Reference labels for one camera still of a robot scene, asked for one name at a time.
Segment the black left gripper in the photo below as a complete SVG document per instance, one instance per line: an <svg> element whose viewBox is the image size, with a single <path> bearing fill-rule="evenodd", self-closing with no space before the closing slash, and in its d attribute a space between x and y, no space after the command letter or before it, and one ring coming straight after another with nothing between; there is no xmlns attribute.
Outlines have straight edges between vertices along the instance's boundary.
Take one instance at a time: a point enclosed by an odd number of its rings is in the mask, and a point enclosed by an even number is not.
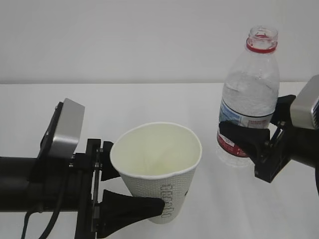
<svg viewBox="0 0 319 239"><path fill-rule="evenodd" d="M98 203L101 164L101 181L120 177L111 163L113 143L104 141L101 153L100 146L100 139L88 139L86 151L75 153L70 164L80 174L76 239L106 238L126 226L160 216L165 206L161 198L132 197L108 190L103 191L102 202Z"/></svg>

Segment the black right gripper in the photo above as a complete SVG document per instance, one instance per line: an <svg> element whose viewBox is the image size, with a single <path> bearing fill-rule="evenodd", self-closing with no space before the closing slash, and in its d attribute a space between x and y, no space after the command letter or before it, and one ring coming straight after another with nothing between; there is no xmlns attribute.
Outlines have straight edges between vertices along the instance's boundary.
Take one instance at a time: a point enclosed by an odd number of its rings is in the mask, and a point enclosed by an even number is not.
<svg viewBox="0 0 319 239"><path fill-rule="evenodd" d="M267 128L247 128L223 121L219 123L218 144L233 156L258 159L255 177L271 183L290 161L289 144L296 131L290 107L295 98L295 95L278 97L271 118L276 130L271 138Z"/></svg>

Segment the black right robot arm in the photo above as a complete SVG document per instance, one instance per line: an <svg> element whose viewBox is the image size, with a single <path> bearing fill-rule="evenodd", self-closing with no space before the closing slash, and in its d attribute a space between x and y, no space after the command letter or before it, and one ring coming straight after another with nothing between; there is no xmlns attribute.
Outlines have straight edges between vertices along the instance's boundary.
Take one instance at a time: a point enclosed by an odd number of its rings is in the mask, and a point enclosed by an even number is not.
<svg viewBox="0 0 319 239"><path fill-rule="evenodd" d="M315 180L319 179L319 131L293 126L290 107L295 99L295 95L278 98L271 119L277 127L273 135L266 128L219 123L221 134L248 155L254 163L255 177L265 182L271 183L290 160L314 168Z"/></svg>

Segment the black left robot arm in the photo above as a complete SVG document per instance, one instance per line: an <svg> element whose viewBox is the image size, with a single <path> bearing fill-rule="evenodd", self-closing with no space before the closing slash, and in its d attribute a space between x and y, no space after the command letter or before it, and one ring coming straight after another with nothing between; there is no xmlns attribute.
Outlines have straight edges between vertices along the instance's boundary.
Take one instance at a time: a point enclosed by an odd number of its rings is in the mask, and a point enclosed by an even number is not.
<svg viewBox="0 0 319 239"><path fill-rule="evenodd" d="M89 139L86 151L70 159L48 159L34 170L36 159L0 159L0 210L24 212L27 224L34 213L51 212L43 237L51 233L60 212L76 212L75 238L103 239L136 222L161 215L159 196L132 197L108 190L99 201L99 184L119 177L110 162L113 143Z"/></svg>

